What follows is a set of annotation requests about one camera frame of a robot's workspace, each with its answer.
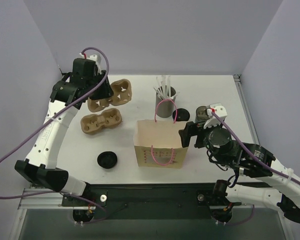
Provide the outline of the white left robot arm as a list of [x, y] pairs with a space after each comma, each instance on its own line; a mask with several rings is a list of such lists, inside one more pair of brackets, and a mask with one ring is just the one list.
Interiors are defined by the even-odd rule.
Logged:
[[24, 160], [15, 170], [32, 184], [55, 192], [72, 194], [81, 206], [90, 203], [89, 184], [57, 168], [57, 160], [66, 132], [82, 104], [88, 99], [101, 100], [113, 96], [107, 72], [100, 69], [98, 54], [76, 58], [72, 71], [52, 88], [44, 128]]

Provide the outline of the beige pink paper bag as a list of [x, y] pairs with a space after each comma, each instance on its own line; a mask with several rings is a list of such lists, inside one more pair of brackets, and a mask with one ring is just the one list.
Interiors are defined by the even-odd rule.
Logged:
[[186, 126], [185, 121], [158, 120], [158, 107], [153, 119], [136, 122], [133, 143], [137, 164], [140, 167], [180, 169], [188, 151], [182, 147], [179, 131]]

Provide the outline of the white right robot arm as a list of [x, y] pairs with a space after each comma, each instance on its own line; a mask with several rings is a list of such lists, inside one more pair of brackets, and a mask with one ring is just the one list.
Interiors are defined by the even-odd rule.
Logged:
[[227, 202], [223, 211], [212, 216], [228, 222], [234, 204], [248, 203], [281, 212], [288, 220], [300, 224], [300, 177], [287, 168], [264, 147], [243, 143], [225, 124], [186, 123], [179, 130], [183, 147], [196, 137], [195, 148], [205, 148], [210, 163], [231, 168], [234, 175], [217, 180], [209, 202]]

